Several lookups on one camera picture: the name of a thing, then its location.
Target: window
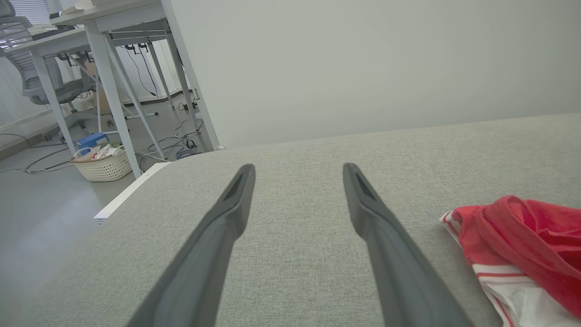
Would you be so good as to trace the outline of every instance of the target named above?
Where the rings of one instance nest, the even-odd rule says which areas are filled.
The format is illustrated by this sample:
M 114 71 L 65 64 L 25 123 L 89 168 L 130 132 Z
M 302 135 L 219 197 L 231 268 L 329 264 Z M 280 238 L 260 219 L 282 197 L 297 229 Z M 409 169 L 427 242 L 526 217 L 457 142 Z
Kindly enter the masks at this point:
M 16 16 L 25 16 L 32 25 L 51 24 L 48 16 L 51 14 L 51 8 L 48 0 L 9 0 Z

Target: white plastic basket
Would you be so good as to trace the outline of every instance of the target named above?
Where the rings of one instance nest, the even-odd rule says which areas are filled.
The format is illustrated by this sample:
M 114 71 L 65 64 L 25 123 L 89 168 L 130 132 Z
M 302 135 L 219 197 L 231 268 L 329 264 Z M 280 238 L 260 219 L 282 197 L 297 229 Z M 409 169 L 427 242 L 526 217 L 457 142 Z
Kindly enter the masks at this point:
M 91 151 L 83 156 L 77 157 L 82 150 L 87 149 Z M 111 182 L 131 172 L 131 165 L 129 164 L 129 159 L 124 148 L 117 150 L 114 155 L 89 160 L 94 153 L 96 151 L 92 148 L 82 148 L 74 154 L 74 158 L 70 161 L 86 179 L 92 182 Z

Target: gray office chair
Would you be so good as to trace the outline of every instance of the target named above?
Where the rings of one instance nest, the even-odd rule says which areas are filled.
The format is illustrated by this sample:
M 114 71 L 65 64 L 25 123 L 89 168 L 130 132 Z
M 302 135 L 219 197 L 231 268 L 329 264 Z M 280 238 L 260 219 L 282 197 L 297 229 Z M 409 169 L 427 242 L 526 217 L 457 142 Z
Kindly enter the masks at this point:
M 6 57 L 22 76 L 22 95 L 28 97 L 33 104 L 46 105 L 49 104 L 48 98 L 42 88 L 30 53 L 6 54 L 4 52 L 4 49 L 17 47 L 23 42 L 32 41 L 32 36 L 28 32 L 29 27 L 32 27 L 32 24 L 26 17 L 15 16 L 14 7 L 8 0 L 0 0 L 0 57 Z M 78 61 L 83 65 L 86 60 L 86 58 L 81 58 Z M 59 103 L 68 103 L 73 113 L 77 112 L 71 102 L 83 92 L 95 91 L 95 82 L 81 71 L 82 78 L 63 83 L 56 59 L 46 58 L 46 65 Z M 77 119 L 94 117 L 75 115 L 75 117 L 67 118 L 68 122 L 75 122 Z

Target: desk leg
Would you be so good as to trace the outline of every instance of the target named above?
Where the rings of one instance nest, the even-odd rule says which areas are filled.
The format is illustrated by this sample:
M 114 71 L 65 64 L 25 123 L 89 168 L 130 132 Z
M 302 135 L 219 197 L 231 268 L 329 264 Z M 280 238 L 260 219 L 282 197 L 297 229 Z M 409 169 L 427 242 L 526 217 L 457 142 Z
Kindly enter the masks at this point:
M 127 90 L 128 95 L 131 98 L 131 101 L 135 105 L 135 109 L 137 110 L 139 117 L 141 117 L 141 122 L 144 124 L 145 129 L 147 130 L 147 133 L 149 134 L 149 137 L 151 137 L 151 140 L 153 141 L 153 144 L 155 145 L 155 148 L 157 149 L 157 151 L 160 155 L 160 158 L 164 158 L 165 156 L 163 155 L 162 149 L 159 147 L 159 144 L 157 143 L 157 140 L 155 139 L 155 136 L 153 135 L 151 128 L 149 128 L 149 124 L 147 123 L 147 119 L 145 119 L 145 115 L 141 111 L 141 103 L 139 102 L 139 99 L 137 98 L 137 94 L 135 93 L 135 89 L 133 88 L 133 85 L 131 85 L 131 82 L 129 81 L 129 77 L 127 76 L 127 72 L 125 71 L 125 68 L 123 68 L 123 65 L 121 64 L 121 59 L 119 59 L 119 54 L 115 50 L 115 46 L 113 45 L 113 41 L 111 40 L 111 36 L 109 34 L 104 34 L 104 36 L 105 36 L 106 45 L 107 45 L 107 52 L 109 53 L 109 56 L 111 57 L 111 61 L 115 65 L 115 69 L 117 69 L 117 71 L 119 73 L 121 73 L 121 82 L 123 83 L 123 86 Z
M 99 70 L 103 90 L 105 91 L 105 95 L 109 101 L 109 106 L 111 107 L 111 114 L 113 115 L 113 119 L 117 125 L 117 131 L 119 131 L 119 136 L 121 137 L 121 141 L 125 147 L 127 158 L 129 158 L 129 163 L 131 164 L 131 169 L 133 169 L 133 175 L 135 175 L 135 178 L 138 178 L 141 175 L 141 170 L 139 169 L 139 163 L 135 157 L 133 143 L 131 142 L 129 130 L 125 123 L 125 116 L 123 115 L 123 109 L 121 108 L 122 104 L 121 101 L 119 101 L 119 93 L 117 93 L 117 85 L 115 84 L 115 78 L 113 77 L 113 69 L 111 68 L 111 62 L 109 61 L 109 54 L 107 53 L 107 42 L 105 41 L 105 36 L 99 31 L 94 20 L 87 20 L 84 24 L 87 38 L 89 39 L 89 45 L 93 52 L 93 58 L 95 59 L 95 65 L 97 70 Z
M 147 43 L 149 47 L 149 52 L 151 52 L 151 57 L 153 57 L 153 63 L 155 64 L 155 69 L 157 69 L 157 74 L 162 79 L 163 90 L 166 92 L 167 100 L 170 103 L 171 110 L 175 110 L 174 101 L 171 99 L 170 90 L 167 89 L 166 79 L 163 77 L 162 68 L 159 66 L 159 61 L 157 60 L 157 54 L 153 47 L 153 43 Z
M 48 74 L 46 62 L 44 61 L 43 57 L 36 53 L 36 51 L 31 51 L 30 54 L 34 62 L 34 67 L 36 67 L 38 72 L 38 77 L 40 79 L 40 83 L 42 84 L 42 88 L 46 93 L 46 97 L 48 98 L 48 102 L 51 105 L 52 112 L 55 114 L 56 122 L 59 124 L 60 130 L 63 132 L 64 140 L 67 142 L 69 150 L 71 151 L 71 155 L 74 157 L 76 151 L 74 149 L 73 139 L 69 133 L 67 123 L 64 121 L 63 111 L 61 110 L 59 100 L 56 97 L 55 88 L 51 81 L 51 76 Z
M 192 117 L 194 127 L 196 127 L 196 130 L 198 130 L 200 129 L 200 125 L 198 124 L 196 115 L 193 112 L 194 107 L 192 97 L 189 94 L 188 82 L 185 80 L 184 68 L 180 63 L 178 48 L 175 46 L 174 36 L 171 34 L 171 32 L 166 32 L 166 38 L 167 44 L 170 46 L 171 57 L 174 59 L 175 71 L 178 73 L 180 86 L 182 88 L 182 92 L 184 92 L 185 102 L 188 104 L 189 115 Z

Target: gray floor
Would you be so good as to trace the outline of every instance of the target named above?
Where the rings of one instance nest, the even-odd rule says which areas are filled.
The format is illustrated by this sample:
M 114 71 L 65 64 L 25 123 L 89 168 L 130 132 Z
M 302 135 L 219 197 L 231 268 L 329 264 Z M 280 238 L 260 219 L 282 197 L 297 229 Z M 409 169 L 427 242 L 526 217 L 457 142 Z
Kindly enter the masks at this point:
M 184 102 L 184 96 L 174 98 L 175 104 Z M 185 120 L 178 132 L 180 136 L 195 131 L 187 111 L 170 111 L 167 103 L 144 106 L 147 112 L 159 112 L 150 117 L 150 127 L 158 140 L 174 136 L 174 129 Z M 103 122 L 112 120 L 103 116 Z M 97 120 L 85 121 L 87 128 L 71 129 L 73 139 L 82 138 L 97 131 Z M 139 119 L 126 120 L 136 151 L 148 152 L 151 139 Z M 111 140 L 118 140 L 116 134 Z M 198 152 L 205 152 L 204 140 L 191 138 L 198 145 Z M 167 140 L 167 146 L 176 140 Z M 65 145 L 33 148 L 0 162 L 0 170 L 23 167 Z M 178 147 L 165 150 L 168 160 L 175 160 Z M 68 161 L 68 150 L 59 152 L 33 165 L 30 170 L 46 168 Z M 156 161 L 145 158 L 146 170 Z M 84 179 L 73 166 L 53 172 L 34 175 L 20 170 L 0 173 L 0 326 L 18 325 L 26 305 L 43 288 L 48 280 L 68 260 L 73 249 L 98 228 L 92 218 L 106 204 L 134 181 L 133 174 L 115 182 L 92 183 Z

